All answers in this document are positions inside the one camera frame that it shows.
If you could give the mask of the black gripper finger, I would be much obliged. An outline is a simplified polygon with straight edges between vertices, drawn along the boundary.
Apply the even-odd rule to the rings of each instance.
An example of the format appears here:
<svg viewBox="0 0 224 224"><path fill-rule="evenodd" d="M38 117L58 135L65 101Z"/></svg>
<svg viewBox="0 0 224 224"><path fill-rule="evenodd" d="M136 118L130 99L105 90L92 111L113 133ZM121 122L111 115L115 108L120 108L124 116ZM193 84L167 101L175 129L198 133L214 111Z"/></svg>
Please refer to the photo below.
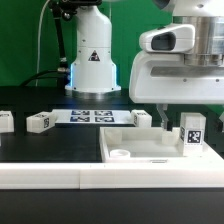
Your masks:
<svg viewBox="0 0 224 224"><path fill-rule="evenodd" d="M222 112L218 120L218 132L224 132L224 111Z"/></svg>
<svg viewBox="0 0 224 224"><path fill-rule="evenodd" d="M161 127L166 131L171 131L173 129L173 122L170 121L168 116L166 115L168 105L167 104L157 104L156 109L161 118Z"/></svg>

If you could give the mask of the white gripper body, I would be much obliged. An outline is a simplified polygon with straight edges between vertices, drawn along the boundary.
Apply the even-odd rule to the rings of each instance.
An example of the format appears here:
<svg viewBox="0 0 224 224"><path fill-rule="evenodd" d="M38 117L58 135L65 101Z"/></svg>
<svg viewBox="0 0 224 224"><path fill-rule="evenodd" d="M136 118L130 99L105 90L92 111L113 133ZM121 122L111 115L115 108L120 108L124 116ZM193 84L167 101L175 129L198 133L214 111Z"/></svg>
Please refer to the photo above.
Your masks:
<svg viewBox="0 0 224 224"><path fill-rule="evenodd" d="M171 23L143 33L129 96L135 103L224 104L224 54L200 54L191 24Z"/></svg>

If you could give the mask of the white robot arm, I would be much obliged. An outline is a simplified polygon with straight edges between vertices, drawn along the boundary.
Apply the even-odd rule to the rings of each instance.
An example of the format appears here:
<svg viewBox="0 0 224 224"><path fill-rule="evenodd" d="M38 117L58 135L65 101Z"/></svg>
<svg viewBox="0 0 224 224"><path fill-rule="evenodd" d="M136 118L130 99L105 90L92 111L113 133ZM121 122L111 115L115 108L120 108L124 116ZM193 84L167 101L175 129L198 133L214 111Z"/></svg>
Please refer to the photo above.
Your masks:
<svg viewBox="0 0 224 224"><path fill-rule="evenodd" d="M224 104L224 0L152 0L172 22L139 38L129 96L135 103ZM110 20L95 6L77 10L71 92L85 98L118 91Z"/></svg>

